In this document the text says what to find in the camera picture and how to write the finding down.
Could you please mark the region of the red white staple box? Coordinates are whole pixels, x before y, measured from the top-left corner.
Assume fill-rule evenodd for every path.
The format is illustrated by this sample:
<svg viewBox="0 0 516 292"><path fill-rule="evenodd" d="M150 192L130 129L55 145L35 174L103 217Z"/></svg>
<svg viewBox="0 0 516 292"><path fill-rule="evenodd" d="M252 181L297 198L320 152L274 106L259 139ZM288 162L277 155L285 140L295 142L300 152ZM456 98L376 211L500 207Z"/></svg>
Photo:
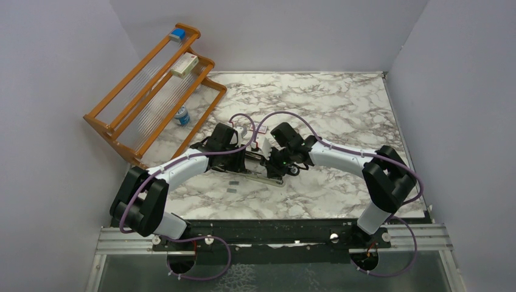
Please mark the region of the red white staple box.
<svg viewBox="0 0 516 292"><path fill-rule="evenodd" d="M261 125L257 128L258 133L260 134L266 134L268 130L268 127L266 125Z"/></svg>

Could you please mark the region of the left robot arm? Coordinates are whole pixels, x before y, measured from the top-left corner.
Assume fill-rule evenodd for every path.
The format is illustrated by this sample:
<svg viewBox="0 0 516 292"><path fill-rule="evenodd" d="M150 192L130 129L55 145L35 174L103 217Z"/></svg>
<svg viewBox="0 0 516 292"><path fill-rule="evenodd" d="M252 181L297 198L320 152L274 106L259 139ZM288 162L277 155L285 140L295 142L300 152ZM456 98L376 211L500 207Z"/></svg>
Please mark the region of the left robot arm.
<svg viewBox="0 0 516 292"><path fill-rule="evenodd" d="M239 154L245 131L218 123L210 136L177 158L149 169L132 167L112 202L111 217L125 232L165 236L175 249L187 248L191 242L188 223L165 211L168 193L217 166L223 158Z"/></svg>

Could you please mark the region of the black stapler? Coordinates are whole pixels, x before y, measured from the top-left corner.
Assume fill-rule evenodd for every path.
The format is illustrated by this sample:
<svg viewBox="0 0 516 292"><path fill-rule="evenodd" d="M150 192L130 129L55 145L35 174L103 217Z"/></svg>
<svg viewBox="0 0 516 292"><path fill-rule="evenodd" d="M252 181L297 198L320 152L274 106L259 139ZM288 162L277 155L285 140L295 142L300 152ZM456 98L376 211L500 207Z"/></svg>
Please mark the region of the black stapler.
<svg viewBox="0 0 516 292"><path fill-rule="evenodd" d="M280 176L290 175L290 176L298 176L301 172L301 169L298 165L294 163L285 163L283 167L268 167L268 162L265 160L264 156L255 152L246 151L245 158L258 162L261 166L264 166L267 171L268 178L278 178Z"/></svg>

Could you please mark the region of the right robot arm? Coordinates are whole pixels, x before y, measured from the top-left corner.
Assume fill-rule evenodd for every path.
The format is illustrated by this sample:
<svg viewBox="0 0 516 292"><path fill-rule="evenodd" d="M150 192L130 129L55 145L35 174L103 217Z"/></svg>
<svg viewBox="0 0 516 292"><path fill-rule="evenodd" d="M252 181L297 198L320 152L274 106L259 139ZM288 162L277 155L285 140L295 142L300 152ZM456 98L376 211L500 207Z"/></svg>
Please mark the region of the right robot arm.
<svg viewBox="0 0 516 292"><path fill-rule="evenodd" d="M415 188L417 179L398 153L384 145L373 153L340 148L310 135L303 138L286 122L271 131L279 148L272 148L265 166L268 173L285 175L296 164L341 170L363 178L371 202L351 231L352 242L361 248L375 240L375 232L402 206Z"/></svg>

